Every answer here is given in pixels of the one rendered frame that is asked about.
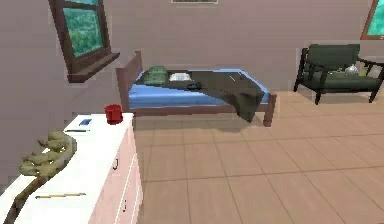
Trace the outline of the dark green blanket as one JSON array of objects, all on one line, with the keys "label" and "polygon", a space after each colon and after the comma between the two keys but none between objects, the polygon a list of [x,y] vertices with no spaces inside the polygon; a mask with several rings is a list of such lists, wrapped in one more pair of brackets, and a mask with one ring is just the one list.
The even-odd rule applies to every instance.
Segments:
[{"label": "dark green blanket", "polygon": [[232,105],[237,115],[251,123],[255,116],[264,91],[252,80],[237,72],[193,71],[191,81],[167,81],[165,86],[171,89],[188,90],[187,85],[201,83],[201,90],[189,90],[204,93]]}]

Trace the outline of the white pink dresser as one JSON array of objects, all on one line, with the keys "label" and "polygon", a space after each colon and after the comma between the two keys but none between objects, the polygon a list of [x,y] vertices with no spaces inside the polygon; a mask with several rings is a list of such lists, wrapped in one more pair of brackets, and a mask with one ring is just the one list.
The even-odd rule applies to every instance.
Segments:
[{"label": "white pink dresser", "polygon": [[[84,119],[89,125],[79,126]],[[77,116],[67,129],[77,151],[55,177],[32,193],[14,224],[136,224],[143,193],[133,115],[117,125],[104,114]],[[85,196],[35,199],[36,195],[85,192]]]}]

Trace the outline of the green pillow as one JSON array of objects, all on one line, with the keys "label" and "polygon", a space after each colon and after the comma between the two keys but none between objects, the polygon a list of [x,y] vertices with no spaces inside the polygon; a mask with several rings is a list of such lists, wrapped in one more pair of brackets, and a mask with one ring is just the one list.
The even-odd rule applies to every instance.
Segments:
[{"label": "green pillow", "polygon": [[163,85],[167,81],[167,68],[164,66],[152,66],[144,76],[145,85]]}]

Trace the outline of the blue bed with brown frame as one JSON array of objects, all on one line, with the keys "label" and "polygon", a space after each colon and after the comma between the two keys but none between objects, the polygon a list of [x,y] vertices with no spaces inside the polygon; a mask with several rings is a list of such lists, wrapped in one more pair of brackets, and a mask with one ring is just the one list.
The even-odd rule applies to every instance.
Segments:
[{"label": "blue bed with brown frame", "polygon": [[[237,72],[256,83],[263,91],[264,97],[257,112],[262,112],[262,124],[269,127],[272,124],[277,95],[260,82],[252,78],[242,69],[167,69],[167,81],[173,73],[188,73],[193,71]],[[167,116],[191,114],[236,113],[235,108],[221,99],[200,92],[171,89],[163,85],[145,85],[144,76],[148,73],[142,65],[142,55],[139,51],[122,68],[116,70],[122,110],[137,116]]]}]

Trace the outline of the yellow pencil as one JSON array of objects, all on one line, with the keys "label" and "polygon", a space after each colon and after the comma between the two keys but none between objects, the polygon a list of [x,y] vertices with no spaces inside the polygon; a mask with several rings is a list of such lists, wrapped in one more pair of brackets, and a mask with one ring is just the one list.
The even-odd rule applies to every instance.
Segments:
[{"label": "yellow pencil", "polygon": [[85,196],[85,192],[78,193],[62,193],[62,194],[47,194],[47,195],[36,195],[35,199],[48,199],[48,198],[64,198],[64,197],[77,197]]}]

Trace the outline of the framed wall picture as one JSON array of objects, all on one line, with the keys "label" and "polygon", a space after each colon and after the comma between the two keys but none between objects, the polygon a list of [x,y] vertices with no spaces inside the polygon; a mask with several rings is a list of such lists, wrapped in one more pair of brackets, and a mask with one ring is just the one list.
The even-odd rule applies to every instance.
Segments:
[{"label": "framed wall picture", "polygon": [[219,0],[170,0],[174,4],[218,4]]}]

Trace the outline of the white book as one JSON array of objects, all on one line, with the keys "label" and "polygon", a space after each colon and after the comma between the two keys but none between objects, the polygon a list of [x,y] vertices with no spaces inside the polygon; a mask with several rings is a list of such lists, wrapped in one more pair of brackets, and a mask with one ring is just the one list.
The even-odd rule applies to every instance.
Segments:
[{"label": "white book", "polygon": [[191,81],[192,78],[188,73],[178,72],[178,73],[171,74],[169,80],[171,82],[173,82],[173,81]]}]

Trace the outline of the red mug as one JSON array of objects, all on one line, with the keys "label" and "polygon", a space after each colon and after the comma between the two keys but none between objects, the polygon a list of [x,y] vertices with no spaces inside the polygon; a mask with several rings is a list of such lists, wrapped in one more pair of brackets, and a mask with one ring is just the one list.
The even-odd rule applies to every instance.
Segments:
[{"label": "red mug", "polygon": [[104,108],[107,123],[110,125],[116,125],[123,121],[122,108],[118,104],[107,105]]}]

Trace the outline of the dark side table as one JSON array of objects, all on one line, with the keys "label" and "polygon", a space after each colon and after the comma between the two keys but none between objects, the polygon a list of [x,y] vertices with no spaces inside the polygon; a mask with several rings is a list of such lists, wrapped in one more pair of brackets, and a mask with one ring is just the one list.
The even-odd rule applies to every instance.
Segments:
[{"label": "dark side table", "polygon": [[381,71],[378,74],[379,78],[384,77],[384,63],[383,62],[374,62],[364,58],[358,58],[358,61],[362,63],[361,70],[359,72],[360,76],[368,76],[370,71],[374,66],[380,67]]}]

